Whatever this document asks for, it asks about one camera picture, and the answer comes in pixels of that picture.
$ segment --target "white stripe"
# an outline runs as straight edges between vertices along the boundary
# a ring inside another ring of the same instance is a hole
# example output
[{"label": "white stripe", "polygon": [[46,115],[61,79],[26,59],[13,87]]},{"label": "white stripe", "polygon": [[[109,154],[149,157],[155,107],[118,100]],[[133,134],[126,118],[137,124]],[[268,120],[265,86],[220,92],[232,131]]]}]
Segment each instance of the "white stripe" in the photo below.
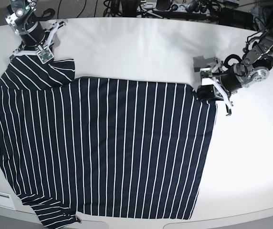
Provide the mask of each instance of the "white stripe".
[{"label": "white stripe", "polygon": [[27,204],[27,203],[30,203],[30,202],[35,202],[35,201],[37,201],[37,200],[39,200],[39,199],[42,199],[42,198],[44,198],[44,197],[45,197],[45,196],[43,195],[42,197],[36,198],[36,199],[34,199],[34,200],[31,200],[31,201],[24,202],[23,204]]},{"label": "white stripe", "polygon": [[191,195],[192,190],[193,190],[193,187],[194,187],[194,182],[195,182],[195,178],[196,178],[196,174],[197,174],[197,170],[198,170],[198,165],[199,165],[199,161],[200,161],[200,156],[201,156],[201,153],[202,153],[203,142],[204,142],[204,138],[205,138],[205,134],[206,134],[206,130],[207,130],[207,123],[208,123],[208,117],[209,117],[209,111],[210,111],[210,104],[208,103],[208,101],[207,101],[207,104],[209,105],[209,107],[208,107],[208,111],[207,111],[207,117],[206,117],[206,120],[205,120],[205,126],[204,126],[203,135],[202,135],[201,147],[200,147],[199,156],[198,156],[198,161],[197,161],[197,165],[196,165],[196,169],[195,169],[195,173],[194,173],[194,179],[193,179],[193,182],[192,182],[192,186],[191,186],[191,188],[190,188],[190,191],[189,191],[189,197],[188,197],[188,200],[187,200],[187,202],[186,202],[186,206],[185,206],[185,209],[184,209],[183,217],[184,217],[185,212],[186,212],[186,209],[187,209],[187,207],[188,207],[189,198],[190,198],[190,195]]},{"label": "white stripe", "polygon": [[58,217],[63,217],[63,214],[61,214],[59,216],[52,217],[52,218],[41,220],[41,222],[44,222],[44,221],[47,221],[47,220],[50,220],[50,219],[55,219],[55,218],[58,218]]},{"label": "white stripe", "polygon": [[63,114],[63,136],[64,136],[64,147],[65,147],[65,156],[66,156],[66,168],[68,171],[68,185],[69,185],[69,198],[70,203],[69,206],[71,207],[71,186],[70,186],[70,173],[69,173],[69,159],[68,159],[68,148],[66,145],[66,131],[65,131],[65,117],[64,117],[64,105],[63,105],[63,95],[62,95],[62,87],[59,88],[60,96],[61,96],[61,104],[62,104],[62,114]]},{"label": "white stripe", "polygon": [[[81,92],[80,92],[80,78],[78,80],[78,93],[79,93],[79,118],[80,118],[80,144],[81,144],[81,158],[83,162],[83,191],[84,191],[84,145],[83,145],[83,125],[82,125],[82,110],[81,110]],[[85,207],[85,193],[83,195],[83,203]]]},{"label": "white stripe", "polygon": [[7,85],[7,83],[5,83],[5,81],[2,79],[2,77],[1,77],[1,80],[3,81],[3,83],[5,84],[5,86],[6,86],[7,88],[9,88],[8,85]]},{"label": "white stripe", "polygon": [[[9,138],[9,142],[10,142],[10,145],[11,145],[11,150],[12,150],[12,159],[13,159],[13,165],[14,165],[14,170],[16,172],[16,184],[18,185],[19,187],[19,192],[21,193],[21,188],[20,188],[20,185],[18,184],[18,173],[17,173],[17,167],[16,167],[16,160],[14,158],[14,151],[13,151],[13,146],[12,146],[12,141],[11,141],[11,136],[10,136],[10,131],[9,131],[9,127],[8,127],[8,122],[7,122],[7,117],[6,117],[6,112],[5,112],[5,109],[4,109],[4,92],[3,92],[3,87],[1,86],[1,91],[2,91],[2,108],[3,108],[3,112],[4,112],[4,117],[5,117],[5,123],[6,123],[6,128],[7,128],[7,133],[8,133],[8,138]],[[10,167],[10,164],[9,164],[9,161],[11,160],[11,158],[9,157],[8,155],[8,166]],[[16,191],[16,188],[14,187],[14,180],[13,180],[13,175],[12,175],[12,187],[13,187],[13,190],[15,191],[15,193],[18,193]]]},{"label": "white stripe", "polygon": [[19,69],[17,69],[12,63],[10,63],[10,65],[15,69],[17,70],[21,75],[23,75],[26,79],[28,79],[29,81],[31,81],[33,83],[33,85],[38,88],[38,90],[41,90],[40,87],[38,87],[38,85],[31,79],[29,78],[27,75],[25,75],[23,72],[21,72]]},{"label": "white stripe", "polygon": [[67,77],[66,74],[64,74],[64,73],[62,73],[61,71],[55,69],[55,68],[54,68],[53,66],[51,66],[50,64],[49,64],[49,66],[50,66],[53,70],[55,70],[56,72],[58,72],[59,74],[63,75],[63,76],[64,76],[65,78],[67,78],[69,81],[72,81],[69,77]]},{"label": "white stripe", "polygon": [[107,216],[107,203],[108,203],[108,119],[109,119],[109,81],[107,83],[107,117],[106,117],[106,205],[105,205],[105,216]]},{"label": "white stripe", "polygon": [[78,190],[77,190],[77,170],[76,170],[76,155],[75,155],[75,138],[74,138],[74,121],[73,121],[73,102],[71,93],[71,84],[69,83],[70,104],[71,104],[71,121],[72,121],[72,144],[73,144],[73,156],[74,156],[74,168],[75,168],[75,188],[76,188],[76,211],[78,210]]},{"label": "white stripe", "polygon": [[29,147],[29,150],[30,150],[31,166],[32,166],[32,172],[33,172],[33,178],[34,178],[34,181],[35,181],[36,191],[37,191],[37,193],[38,193],[37,179],[36,179],[35,170],[34,170],[34,167],[33,167],[32,150],[31,150],[30,138],[29,138],[29,136],[28,136],[28,129],[27,129],[27,125],[26,125],[26,113],[25,113],[25,104],[24,104],[23,92],[21,93],[21,95],[22,95],[22,102],[23,102],[23,113],[24,113],[25,131],[26,131],[26,136],[27,136],[28,147]]},{"label": "white stripe", "polygon": [[41,110],[40,110],[40,104],[39,104],[38,91],[37,91],[37,103],[38,103],[38,111],[39,111],[39,122],[40,122],[40,131],[41,131],[43,155],[44,155],[44,162],[45,162],[45,172],[46,172],[46,179],[47,179],[47,187],[49,189],[49,195],[51,196],[50,181],[49,181],[49,176],[48,176],[48,167],[47,167],[47,162],[46,162],[45,145],[44,145],[43,131],[42,131],[42,120],[41,120]]},{"label": "white stripe", "polygon": [[20,81],[20,83],[25,87],[25,89],[27,89],[27,90],[30,90],[23,82],[22,82],[22,80],[18,77],[18,75],[16,74],[16,73],[14,73],[13,71],[11,71],[16,77],[17,77],[17,79]]},{"label": "white stripe", "polygon": [[92,203],[93,203],[93,194],[92,194],[92,149],[91,149],[91,113],[90,113],[90,78],[88,78],[88,112],[89,112],[89,156],[90,156],[90,190],[91,190],[91,204],[90,204],[90,215],[92,215]]},{"label": "white stripe", "polygon": [[54,61],[53,63],[61,63],[61,62],[74,62],[74,60],[62,60],[62,61]]},{"label": "white stripe", "polygon": [[37,206],[44,206],[44,204],[30,205],[32,208]]},{"label": "white stripe", "polygon": [[41,80],[41,81],[42,81],[43,83],[45,83],[47,86],[52,87],[52,86],[50,86],[46,81],[44,81],[43,79],[41,79],[41,78],[38,76],[38,74],[35,73],[35,72],[34,72],[29,66],[27,66],[22,60],[20,60],[18,57],[17,57],[17,59],[18,59],[25,67],[27,67],[35,76],[37,76],[39,80]]},{"label": "white stripe", "polygon": [[145,92],[145,107],[144,107],[144,117],[143,117],[143,133],[142,133],[142,143],[141,143],[141,157],[140,157],[140,166],[139,166],[139,172],[137,177],[137,189],[136,189],[136,206],[135,206],[135,215],[136,217],[137,213],[137,198],[138,198],[138,189],[140,186],[140,176],[141,176],[141,167],[142,167],[142,156],[143,156],[143,143],[144,143],[144,132],[145,132],[145,121],[146,121],[146,107],[147,107],[147,91],[148,91],[148,82],[146,82],[146,92]]},{"label": "white stripe", "polygon": [[199,194],[199,187],[198,187],[198,191],[197,191],[197,194],[195,196],[195,199],[194,199],[194,204],[193,204],[192,210],[190,211],[190,214],[189,214],[189,219],[191,218],[191,214],[192,214],[192,212],[193,212],[193,210],[195,208],[196,200],[197,200],[197,197],[198,197],[198,194]]},{"label": "white stripe", "polygon": [[12,81],[11,78],[8,76],[7,72],[5,72],[5,74],[7,75],[7,78],[17,87],[17,89],[20,90],[17,84],[14,81]]},{"label": "white stripe", "polygon": [[51,208],[70,209],[70,208],[64,208],[64,207],[60,207],[60,206],[55,206],[55,207],[49,207],[49,208],[38,209],[38,210],[34,210],[34,211],[43,211],[43,210],[48,210],[48,209],[51,209]]},{"label": "white stripe", "polygon": [[35,140],[35,145],[36,145],[36,153],[37,153],[37,159],[38,159],[38,169],[39,169],[39,175],[40,175],[41,188],[42,188],[42,193],[44,195],[44,188],[43,188],[41,168],[40,168],[41,163],[39,160],[39,151],[38,151],[37,137],[36,137],[35,124],[34,124],[33,111],[32,111],[32,96],[31,96],[31,91],[29,91],[29,92],[30,92],[30,104],[31,104],[31,116],[32,116],[31,121],[32,121],[33,135],[34,135],[34,140]]},{"label": "white stripe", "polygon": [[57,67],[55,67],[55,66],[53,66],[53,68],[55,68],[55,69],[59,69],[59,70],[65,70],[65,71],[72,71],[72,72],[75,72],[75,70],[74,70],[74,69],[57,68]]},{"label": "white stripe", "polygon": [[164,212],[163,212],[163,217],[162,218],[164,218],[164,216],[165,216],[165,209],[166,209],[166,205],[167,205],[167,201],[168,201],[168,197],[169,197],[170,186],[172,185],[175,162],[176,162],[176,159],[177,159],[178,143],[179,143],[179,139],[180,139],[182,116],[183,116],[183,110],[184,110],[184,105],[185,105],[185,95],[186,95],[186,85],[184,85],[184,95],[183,95],[183,100],[182,100],[182,109],[181,109],[181,115],[180,115],[180,121],[179,121],[179,131],[178,131],[174,161],[173,161],[173,166],[172,166],[172,170],[171,170],[170,182],[169,182],[169,185],[168,185],[168,191],[167,191],[167,196],[166,196],[166,201],[165,201],[165,205],[164,205]]},{"label": "white stripe", "polygon": [[199,120],[200,120],[200,115],[201,115],[201,109],[202,109],[202,103],[201,103],[200,108],[199,108],[198,120],[197,120],[196,131],[195,131],[195,137],[194,137],[194,142],[193,142],[193,146],[192,146],[192,150],[191,150],[191,154],[190,154],[190,158],[189,158],[188,172],[187,172],[187,175],[186,175],[186,179],[185,179],[183,191],[182,191],[181,198],[180,198],[180,201],[179,201],[179,207],[178,207],[178,209],[177,209],[176,218],[178,218],[178,213],[179,213],[179,210],[180,210],[180,207],[181,207],[183,194],[184,194],[185,187],[186,187],[186,183],[187,183],[188,177],[189,177],[190,163],[191,163],[192,158],[193,158],[194,146],[195,146],[195,142],[196,142],[196,138],[197,138],[198,125],[199,125]]},{"label": "white stripe", "polygon": [[60,212],[60,210],[59,211],[50,212],[50,213],[46,213],[46,214],[42,214],[42,215],[38,215],[38,217],[39,216],[46,216],[46,215],[54,214],[54,213],[57,213],[57,212]]},{"label": "white stripe", "polygon": [[130,206],[130,190],[131,190],[131,182],[132,182],[132,171],[133,171],[133,157],[135,151],[135,136],[136,136],[136,119],[137,119],[137,92],[138,92],[138,81],[136,82],[136,103],[135,103],[135,121],[133,126],[133,140],[132,140],[132,156],[131,156],[131,173],[130,173],[130,184],[129,184],[129,191],[128,191],[128,208],[127,208],[127,217],[129,214],[129,206]]},{"label": "white stripe", "polygon": [[[7,149],[6,142],[5,142],[5,134],[4,134],[4,129],[3,129],[3,126],[2,126],[2,123],[1,123],[1,119],[0,119],[0,126],[1,126],[1,129],[2,129],[2,133],[3,133],[4,145],[5,145],[5,148],[6,148],[7,155],[8,155],[8,160],[7,160],[7,162],[8,162],[8,167],[9,167],[10,174],[11,174],[12,186],[14,186],[14,185],[13,185],[12,171],[11,171],[11,167],[10,167],[10,165],[9,165],[9,153],[8,153],[8,149]],[[6,179],[8,180],[7,173],[6,173],[6,169],[5,169],[5,165],[4,165],[4,161],[3,161],[3,167],[4,167]]]},{"label": "white stripe", "polygon": [[58,80],[52,78],[52,77],[50,76],[50,74],[49,74],[46,70],[44,70],[40,65],[38,65],[35,61],[33,61],[29,56],[26,56],[26,57],[27,57],[28,59],[30,59],[30,61],[32,61],[35,65],[37,65],[38,68],[40,68],[42,71],[44,71],[44,72],[49,76],[49,78],[50,78],[51,80],[53,80],[53,81],[55,81],[56,83],[59,83],[60,85],[62,85],[61,82],[59,82]]},{"label": "white stripe", "polygon": [[188,139],[189,139],[189,127],[190,127],[190,120],[191,120],[191,117],[192,117],[192,111],[193,111],[193,106],[194,106],[194,101],[195,101],[195,98],[193,96],[193,101],[192,101],[192,105],[190,107],[190,112],[189,112],[189,124],[188,124],[188,130],[186,132],[186,139],[185,139],[185,144],[184,144],[184,148],[183,148],[183,159],[181,161],[181,165],[180,165],[180,172],[179,172],[179,176],[178,176],[178,182],[177,182],[177,186],[176,186],[176,190],[175,190],[175,195],[174,195],[174,198],[173,198],[173,203],[171,205],[171,212],[170,212],[170,215],[169,217],[171,217],[171,214],[173,213],[173,207],[174,207],[174,203],[175,203],[175,199],[176,199],[176,196],[177,196],[177,191],[178,191],[178,186],[179,186],[179,182],[180,182],[180,177],[181,177],[181,172],[182,172],[182,166],[183,166],[183,162],[185,161],[185,153],[186,153],[186,145],[187,145],[187,142],[188,142]]},{"label": "white stripe", "polygon": [[166,170],[166,165],[167,165],[167,160],[168,160],[169,143],[170,143],[172,129],[173,129],[173,118],[174,118],[175,103],[176,103],[176,92],[177,92],[177,84],[175,84],[173,110],[172,110],[172,113],[171,113],[170,130],[169,130],[168,144],[167,144],[166,157],[165,157],[165,163],[164,163],[164,169],[163,169],[162,184],[161,184],[161,189],[160,189],[160,194],[159,194],[159,200],[158,200],[158,204],[157,204],[156,218],[158,217],[158,210],[160,208],[161,193],[162,193],[162,189],[163,189],[163,185],[164,185],[165,170]]},{"label": "white stripe", "polygon": [[50,205],[59,204],[59,203],[61,203],[61,202],[60,202],[60,201],[58,201],[58,202],[52,203],[52,204],[50,204]]},{"label": "white stripe", "polygon": [[24,199],[26,199],[26,198],[33,197],[33,196],[35,196],[35,195],[36,195],[36,194],[33,194],[33,195],[29,196],[29,197],[24,197],[24,198],[21,198],[21,200],[24,200]]},{"label": "white stripe", "polygon": [[50,201],[50,200],[52,200],[52,199],[53,199],[53,198],[50,198],[50,199],[45,200],[45,201],[43,201],[43,202],[41,202],[40,204],[37,204],[37,205],[31,205],[31,207],[42,206],[42,205],[44,205],[43,203],[46,203],[47,201]]},{"label": "white stripe", "polygon": [[150,160],[151,160],[151,150],[152,150],[152,139],[153,139],[153,136],[154,136],[155,118],[156,118],[156,104],[157,104],[157,90],[158,90],[157,88],[158,88],[158,83],[156,83],[156,90],[155,90],[154,113],[153,113],[153,118],[152,118],[151,138],[150,138],[150,147],[149,147],[149,158],[148,158],[148,165],[147,165],[147,176],[146,176],[146,182],[145,182],[145,194],[144,194],[144,198],[143,198],[141,218],[143,218],[143,214],[144,214],[144,204],[145,204],[145,197],[146,197],[146,193],[147,193],[147,183],[148,183],[149,166],[150,166]]},{"label": "white stripe", "polygon": [[28,177],[28,184],[30,186],[30,191],[32,192],[32,187],[31,187],[31,182],[30,182],[30,175],[28,173],[28,167],[27,167],[27,163],[26,163],[26,159],[25,159],[25,152],[24,152],[24,146],[23,146],[23,141],[22,141],[22,128],[21,128],[21,122],[20,122],[20,113],[19,113],[18,106],[17,106],[17,93],[16,93],[16,90],[14,90],[14,94],[15,94],[16,111],[18,113],[18,120],[19,120],[20,138],[21,138],[21,146],[22,146],[23,158],[24,158],[26,173],[27,173],[27,177]]},{"label": "white stripe", "polygon": [[126,127],[127,127],[127,101],[128,101],[128,89],[129,80],[127,80],[126,86],[126,104],[125,104],[125,128],[124,128],[124,149],[123,149],[123,176],[122,176],[122,186],[121,186],[121,206],[119,211],[119,216],[122,216],[122,203],[123,203],[123,186],[124,186],[124,175],[125,175],[125,152],[126,152]]},{"label": "white stripe", "polygon": [[114,204],[116,198],[116,154],[117,154],[117,109],[118,109],[118,84],[119,80],[117,80],[116,85],[116,108],[115,108],[115,144],[114,144],[114,183],[113,183],[113,207],[112,207],[112,217],[114,216]]},{"label": "white stripe", "polygon": [[99,209],[100,209],[100,154],[99,154],[99,84],[100,79],[97,82],[97,159],[98,159],[98,216],[99,216]]},{"label": "white stripe", "polygon": [[62,203],[64,204],[64,195],[63,195],[63,181],[62,181],[62,172],[61,172],[61,162],[60,162],[60,153],[59,153],[59,144],[58,144],[58,132],[57,132],[57,118],[56,118],[56,105],[55,105],[55,95],[53,89],[52,91],[52,101],[53,101],[53,110],[54,110],[54,118],[55,118],[55,133],[56,133],[56,145],[57,145],[57,152],[58,152],[58,160],[59,160],[59,171],[60,171],[60,180],[61,180],[61,190],[62,190]]},{"label": "white stripe", "polygon": [[216,125],[217,112],[218,112],[218,106],[216,102],[215,102],[215,106],[216,106],[216,113],[215,113],[215,119],[214,119],[214,126]]},{"label": "white stripe", "polygon": [[153,195],[156,190],[156,180],[157,180],[157,172],[158,172],[158,165],[159,165],[159,158],[160,158],[160,149],[161,149],[161,141],[162,141],[162,133],[163,133],[163,128],[164,128],[164,114],[165,114],[165,103],[166,103],[166,94],[167,94],[167,83],[165,83],[165,92],[164,92],[164,102],[163,102],[163,112],[162,112],[162,121],[161,121],[161,133],[160,133],[160,140],[159,140],[159,148],[157,151],[157,164],[156,164],[156,171],[155,171],[155,180],[154,180],[154,185],[153,185],[153,192],[151,194],[150,198],[150,208],[149,208],[149,215],[148,218],[150,218],[151,215],[151,207],[152,207],[152,200],[153,200]]},{"label": "white stripe", "polygon": [[[17,151],[18,151],[18,157],[19,157],[19,163],[20,163],[20,150],[19,150],[19,146],[18,146],[18,138],[17,138],[17,132],[16,132],[16,125],[14,123],[14,120],[13,120],[13,113],[11,111],[11,105],[10,105],[10,101],[11,101],[11,96],[9,94],[9,90],[7,90],[7,93],[8,93],[8,107],[9,107],[9,111],[10,111],[10,114],[11,114],[11,118],[12,118],[12,125],[13,125],[13,130],[14,130],[14,135],[16,137],[16,145],[17,145]],[[16,165],[15,165],[15,169],[16,169],[16,181],[17,181],[17,184],[19,186],[19,189],[20,189],[20,192],[21,192],[21,187],[18,183],[18,177],[17,177],[17,168],[16,168]],[[23,183],[23,188],[24,188],[24,192],[25,191],[25,183],[24,183],[24,179],[23,179],[23,176],[22,176],[22,172],[21,172],[21,166],[19,166],[19,169],[20,169],[20,176],[21,176],[21,179],[22,179],[22,183]]]},{"label": "white stripe", "polygon": [[53,178],[54,178],[54,185],[55,185],[55,198],[58,199],[58,197],[57,197],[56,179],[55,179],[55,169],[54,169],[54,157],[53,157],[52,142],[51,142],[50,121],[49,121],[49,113],[48,113],[48,109],[47,109],[46,91],[44,91],[44,98],[45,98],[47,128],[48,128],[48,131],[49,131],[50,150],[51,150],[51,158],[52,158],[52,175],[53,175]]},{"label": "white stripe", "polygon": [[69,221],[69,220],[71,220],[71,219],[73,219],[73,218],[74,218],[74,217],[71,217],[71,218],[69,218],[69,219],[64,219],[64,220],[61,220],[61,221],[57,221],[57,222],[51,223],[51,224],[49,224],[49,225],[45,225],[45,227],[48,227],[48,226],[53,225],[53,224],[55,224],[55,223],[60,223],[60,222],[64,222],[64,221]]}]

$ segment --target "white table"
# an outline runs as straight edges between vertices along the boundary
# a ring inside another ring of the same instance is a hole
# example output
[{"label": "white table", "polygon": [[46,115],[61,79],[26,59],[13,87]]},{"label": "white table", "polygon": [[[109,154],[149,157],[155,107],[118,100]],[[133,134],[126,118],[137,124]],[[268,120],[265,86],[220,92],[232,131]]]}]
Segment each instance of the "white table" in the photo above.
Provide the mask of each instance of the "white table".
[{"label": "white table", "polygon": [[[197,87],[193,57],[242,56],[251,31],[204,23],[122,18],[68,20],[55,49],[57,60],[74,58],[76,77],[188,83]],[[9,26],[0,27],[0,76],[20,44]],[[230,217],[273,208],[273,70],[269,78],[232,97],[233,115],[219,106],[200,193],[191,221]],[[0,191],[13,194],[0,170]],[[33,211],[17,197],[19,211]],[[91,217],[110,228],[162,228],[181,220]]]}]

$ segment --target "shirt sleeve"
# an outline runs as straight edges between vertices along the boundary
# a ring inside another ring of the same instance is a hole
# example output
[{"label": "shirt sleeve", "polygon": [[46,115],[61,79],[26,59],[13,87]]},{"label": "shirt sleeve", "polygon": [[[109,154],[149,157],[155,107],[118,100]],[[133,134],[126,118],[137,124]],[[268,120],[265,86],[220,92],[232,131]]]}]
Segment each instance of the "shirt sleeve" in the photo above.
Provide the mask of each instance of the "shirt sleeve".
[{"label": "shirt sleeve", "polygon": [[73,59],[42,64],[37,57],[18,56],[8,65],[0,86],[16,90],[46,90],[75,78]]},{"label": "shirt sleeve", "polygon": [[76,210],[61,201],[40,195],[19,195],[23,205],[29,205],[37,214],[40,222],[48,229],[59,229],[73,223],[81,223]]}]

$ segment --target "navy blue shirt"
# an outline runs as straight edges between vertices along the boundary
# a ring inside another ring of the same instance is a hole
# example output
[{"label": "navy blue shirt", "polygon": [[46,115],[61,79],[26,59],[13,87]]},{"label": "navy blue shirt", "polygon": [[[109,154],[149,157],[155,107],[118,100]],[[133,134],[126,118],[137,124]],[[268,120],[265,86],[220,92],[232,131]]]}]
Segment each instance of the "navy blue shirt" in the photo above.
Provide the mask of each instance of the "navy blue shirt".
[{"label": "navy blue shirt", "polygon": [[74,79],[74,61],[17,57],[0,79],[0,167],[57,229],[76,211],[190,219],[217,107],[191,86]]}]

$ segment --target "cable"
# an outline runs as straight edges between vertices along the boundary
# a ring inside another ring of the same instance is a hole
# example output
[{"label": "cable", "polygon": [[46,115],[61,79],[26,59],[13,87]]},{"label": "cable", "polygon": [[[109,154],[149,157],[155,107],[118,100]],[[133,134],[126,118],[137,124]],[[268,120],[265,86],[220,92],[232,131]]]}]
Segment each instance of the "cable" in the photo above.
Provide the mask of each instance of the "cable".
[{"label": "cable", "polygon": [[59,5],[58,5],[57,19],[59,19],[59,9],[60,9],[60,6],[61,6],[61,2],[62,2],[62,0],[60,0]]},{"label": "cable", "polygon": [[256,20],[255,19],[257,19],[263,26],[264,26],[264,28],[266,28],[266,23],[264,23],[261,19],[259,19],[258,17],[255,17],[254,18],[254,22],[256,23]]},{"label": "cable", "polygon": [[76,18],[79,18],[79,16],[83,13],[83,11],[85,10],[86,4],[87,4],[87,0],[84,1],[84,7],[83,7],[83,9],[81,10],[81,12],[78,14],[78,16]]},{"label": "cable", "polygon": [[95,17],[95,15],[96,15],[97,2],[98,2],[98,0],[96,0],[95,11],[94,11],[94,17]]},{"label": "cable", "polygon": [[260,28],[257,23],[253,22],[253,27],[255,28],[255,31],[259,31]]},{"label": "cable", "polygon": [[[60,9],[61,3],[62,3],[62,0],[60,0],[59,5],[58,5],[57,19],[59,19],[59,9]],[[83,7],[83,9],[81,10],[81,12],[78,14],[78,16],[76,18],[79,18],[80,15],[83,13],[83,11],[85,10],[86,4],[87,4],[87,0],[84,1],[84,7]]]},{"label": "cable", "polygon": [[26,32],[26,34],[27,34],[27,35],[36,43],[36,45],[39,45],[39,43],[36,41],[36,39],[34,39],[34,37],[31,36],[30,33],[29,33],[29,32],[27,31],[27,29],[26,29],[27,21],[28,21],[28,19],[30,18],[30,16],[32,15],[32,13],[34,13],[36,7],[37,7],[37,2],[35,2],[35,5],[34,5],[33,9],[32,9],[31,12],[27,15],[27,17],[26,17],[26,19],[25,19],[25,21],[24,21],[24,23],[23,23],[23,29],[24,29],[24,31]]},{"label": "cable", "polygon": [[122,12],[118,11],[118,9],[116,9],[116,11],[114,11],[114,8],[110,7],[110,3],[112,0],[105,0],[103,2],[104,6],[106,6],[106,9],[104,11],[103,17],[105,17],[106,15],[108,15],[108,17],[111,15],[112,17],[115,17],[116,15],[119,17],[122,17]]},{"label": "cable", "polygon": [[239,63],[242,62],[242,59],[241,59],[238,55],[232,54],[232,55],[228,56],[228,57],[224,60],[224,62],[223,62],[223,65],[224,65],[227,69],[231,68],[231,66],[229,65],[229,61],[230,61],[231,59],[235,59],[235,60],[237,60]]}]

